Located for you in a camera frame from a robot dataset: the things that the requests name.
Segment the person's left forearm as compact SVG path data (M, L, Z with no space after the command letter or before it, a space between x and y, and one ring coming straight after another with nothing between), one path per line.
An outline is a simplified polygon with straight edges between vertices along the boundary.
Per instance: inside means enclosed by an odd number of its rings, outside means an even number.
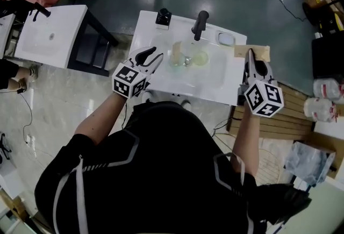
M111 132L127 99L112 93L96 110L76 128L75 134L90 138L95 145L102 142Z

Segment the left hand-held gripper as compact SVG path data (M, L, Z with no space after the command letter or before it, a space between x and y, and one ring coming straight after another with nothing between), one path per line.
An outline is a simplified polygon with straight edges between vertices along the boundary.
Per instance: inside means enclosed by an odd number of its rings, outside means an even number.
M163 61L163 53L161 53L147 65L143 65L155 51L155 46L148 46L129 54L128 59L120 63L112 74L112 91L128 99L144 91L151 75Z

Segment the black box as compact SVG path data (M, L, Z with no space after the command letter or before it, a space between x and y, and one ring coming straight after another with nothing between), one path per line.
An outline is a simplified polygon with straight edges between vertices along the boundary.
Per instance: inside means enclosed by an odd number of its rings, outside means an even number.
M312 41L312 69L314 79L344 83L344 31Z

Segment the black dispenser bottle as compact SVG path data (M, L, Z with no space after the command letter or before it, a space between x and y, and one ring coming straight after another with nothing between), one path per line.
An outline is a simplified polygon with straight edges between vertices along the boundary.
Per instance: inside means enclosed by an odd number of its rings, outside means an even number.
M158 11L157 16L156 16L156 28L157 29L163 29L163 30L168 30L170 21L171 21L172 13L166 9L162 8Z

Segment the clear soap dish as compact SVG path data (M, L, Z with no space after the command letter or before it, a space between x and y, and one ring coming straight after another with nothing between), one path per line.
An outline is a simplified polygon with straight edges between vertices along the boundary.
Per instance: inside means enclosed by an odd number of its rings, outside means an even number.
M235 36L231 33L218 32L217 42L219 45L234 47L235 46Z

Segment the yellow-green sponge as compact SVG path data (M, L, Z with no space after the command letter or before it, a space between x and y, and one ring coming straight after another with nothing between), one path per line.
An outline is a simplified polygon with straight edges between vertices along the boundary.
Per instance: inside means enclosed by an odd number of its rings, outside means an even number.
M209 62L209 56L204 51L198 51L193 55L192 62L196 66L204 66Z

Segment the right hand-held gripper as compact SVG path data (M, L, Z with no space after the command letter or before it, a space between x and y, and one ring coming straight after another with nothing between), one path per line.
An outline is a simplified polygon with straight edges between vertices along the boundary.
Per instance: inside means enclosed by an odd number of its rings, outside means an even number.
M246 53L243 83L238 89L238 105L244 102L252 114L266 118L284 107L282 89L273 78L270 64L258 60L252 48Z

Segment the wooden pallet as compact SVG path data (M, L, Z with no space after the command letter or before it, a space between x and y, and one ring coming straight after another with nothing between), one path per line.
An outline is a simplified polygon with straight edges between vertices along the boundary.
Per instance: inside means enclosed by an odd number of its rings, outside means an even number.
M281 140L305 140L314 130L315 122L304 115L308 96L291 87L282 88L284 107L271 118L260 119L260 137Z

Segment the white washbasin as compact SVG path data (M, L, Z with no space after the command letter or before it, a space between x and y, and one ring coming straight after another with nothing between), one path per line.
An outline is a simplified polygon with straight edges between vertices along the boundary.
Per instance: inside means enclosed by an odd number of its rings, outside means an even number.
M0 18L0 59L2 59L4 56L6 42L8 40L15 17L15 14L12 13Z
M47 8L44 16L33 10L26 18L16 46L15 58L67 68L69 57L88 10L86 5Z
M200 41L194 40L191 29L196 22L180 16L172 16L169 29L156 28L157 12L140 11L134 31L130 52L148 46L156 47L156 54L163 53L163 61L150 78L149 90L161 91L236 105L238 89L242 84L245 66L244 58L234 56L234 47L222 46L217 42L218 32L231 33L235 43L244 45L247 36L212 24L206 25ZM198 51L209 56L204 66L184 66L177 71L168 65L173 44L181 41L181 52L193 57Z

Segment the person's black shirt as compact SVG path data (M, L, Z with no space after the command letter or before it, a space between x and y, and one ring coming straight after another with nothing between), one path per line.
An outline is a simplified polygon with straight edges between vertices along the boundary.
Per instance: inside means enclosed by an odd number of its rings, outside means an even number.
M98 145L76 134L35 188L59 234L264 234L307 192L235 171L202 122L173 102L141 104Z

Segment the clear plastic bag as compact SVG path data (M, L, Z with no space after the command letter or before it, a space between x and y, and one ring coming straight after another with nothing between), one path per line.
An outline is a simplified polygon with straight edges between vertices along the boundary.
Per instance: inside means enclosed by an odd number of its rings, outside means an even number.
M285 159L284 169L315 187L325 181L335 156L335 151L296 141Z

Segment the black faucet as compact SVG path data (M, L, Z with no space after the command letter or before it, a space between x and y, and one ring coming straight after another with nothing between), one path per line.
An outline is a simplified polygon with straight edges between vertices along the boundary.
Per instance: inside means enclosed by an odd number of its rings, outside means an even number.
M200 11L196 22L194 23L191 32L194 34L194 40L200 41L202 32L206 30L206 22L209 18L209 13L207 11Z
M34 4L29 4L28 5L29 11L28 11L28 16L26 19L29 18L29 16L32 15L33 11L35 10L35 15L32 18L32 21L35 22L37 20L37 16L38 14L42 14L45 17L50 17L51 12L48 11L45 7L43 7L41 4L39 4L38 2L35 2Z

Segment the black washbasin stand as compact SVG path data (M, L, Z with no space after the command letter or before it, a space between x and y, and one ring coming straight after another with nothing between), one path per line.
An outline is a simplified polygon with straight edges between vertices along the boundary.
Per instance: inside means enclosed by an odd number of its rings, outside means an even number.
M108 77L105 69L111 47L119 41L87 10L76 35L67 68Z

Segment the person's right forearm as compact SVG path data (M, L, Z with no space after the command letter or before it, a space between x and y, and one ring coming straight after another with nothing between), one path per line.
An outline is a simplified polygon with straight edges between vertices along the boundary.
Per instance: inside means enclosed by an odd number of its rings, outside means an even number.
M259 168L259 135L260 117L245 106L232 152L243 161L245 172L251 176L255 176Z

